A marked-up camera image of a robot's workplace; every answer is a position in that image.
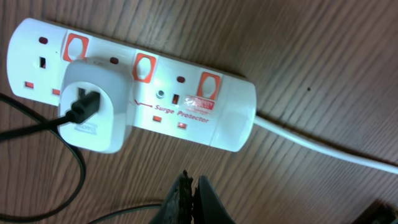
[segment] wooden floor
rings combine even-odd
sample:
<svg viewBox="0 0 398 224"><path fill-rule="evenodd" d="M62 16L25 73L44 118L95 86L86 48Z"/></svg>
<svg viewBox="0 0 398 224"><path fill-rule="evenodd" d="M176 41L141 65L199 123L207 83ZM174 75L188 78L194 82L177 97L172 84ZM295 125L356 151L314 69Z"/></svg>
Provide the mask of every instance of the wooden floor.
<svg viewBox="0 0 398 224"><path fill-rule="evenodd" d="M1 93L13 96L6 75L12 32L26 17L47 19L242 75L255 83L263 115L398 162L398 1L0 0L0 7ZM56 117L54 106L13 97ZM32 123L1 104L0 130ZM351 223L375 200L398 205L398 176L257 126L238 153L133 129L120 152L83 155L83 190L41 223L87 223L158 202L184 169L210 178L236 223ZM50 133L0 144L0 213L49 211L78 179L71 153ZM156 212L104 223L147 223Z"/></svg>

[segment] red label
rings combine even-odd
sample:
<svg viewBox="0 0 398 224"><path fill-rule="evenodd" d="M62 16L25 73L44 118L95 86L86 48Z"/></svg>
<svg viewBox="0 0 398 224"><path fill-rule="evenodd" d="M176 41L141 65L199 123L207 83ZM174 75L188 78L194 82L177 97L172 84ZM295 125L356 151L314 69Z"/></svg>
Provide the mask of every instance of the red label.
<svg viewBox="0 0 398 224"><path fill-rule="evenodd" d="M184 104L189 108L204 108L212 110L214 108L214 101L205 100L195 96L186 96Z"/></svg>

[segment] white plug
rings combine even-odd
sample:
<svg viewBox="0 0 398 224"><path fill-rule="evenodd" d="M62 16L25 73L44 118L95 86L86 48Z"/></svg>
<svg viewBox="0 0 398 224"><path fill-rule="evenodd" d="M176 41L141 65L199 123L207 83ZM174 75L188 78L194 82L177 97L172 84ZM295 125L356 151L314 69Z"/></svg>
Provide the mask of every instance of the white plug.
<svg viewBox="0 0 398 224"><path fill-rule="evenodd" d="M100 93L99 111L82 124L65 124L60 135L71 145L102 153L119 151L132 126L127 123L132 78L123 67L97 58L75 60L66 69L61 87L59 116L82 94Z"/></svg>

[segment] white cable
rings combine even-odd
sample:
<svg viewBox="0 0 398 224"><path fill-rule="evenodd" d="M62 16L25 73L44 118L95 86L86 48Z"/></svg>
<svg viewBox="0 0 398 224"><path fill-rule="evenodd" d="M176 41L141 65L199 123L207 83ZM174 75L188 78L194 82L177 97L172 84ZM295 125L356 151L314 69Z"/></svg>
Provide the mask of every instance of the white cable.
<svg viewBox="0 0 398 224"><path fill-rule="evenodd" d="M260 127L263 127L269 131L272 131L273 133L278 134L286 139L289 139L292 142L295 142L301 146L304 146L304 147L307 147L314 151L326 154L328 156L331 156L331 157L334 157L337 159L342 159L342 160L348 161L348 162L353 162L355 164L359 164L362 166L367 166L367 167L372 167L375 169L383 170L383 171L390 172L393 174L398 174L398 167L396 167L396 166L386 164L383 162L374 161L372 159L363 158L360 156L354 156L350 153L342 152L342 151L339 151L332 147L328 147L328 146L322 145L320 143L307 140L307 139L299 136L298 134L292 133L292 132L290 132L290 131L288 131L270 121L267 121L266 119L261 118L259 116L256 116L256 118L254 118L254 124L256 124Z"/></svg>

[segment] power strip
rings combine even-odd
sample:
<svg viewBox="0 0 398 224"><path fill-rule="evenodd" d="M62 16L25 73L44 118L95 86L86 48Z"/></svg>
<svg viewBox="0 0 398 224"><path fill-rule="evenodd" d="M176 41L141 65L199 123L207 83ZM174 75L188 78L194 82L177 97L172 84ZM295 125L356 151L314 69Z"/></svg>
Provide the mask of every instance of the power strip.
<svg viewBox="0 0 398 224"><path fill-rule="evenodd" d="M252 83L35 19L25 19L11 37L11 89L17 96L58 106L65 71L79 58L99 58L131 75L128 125L234 152L249 137L256 115Z"/></svg>

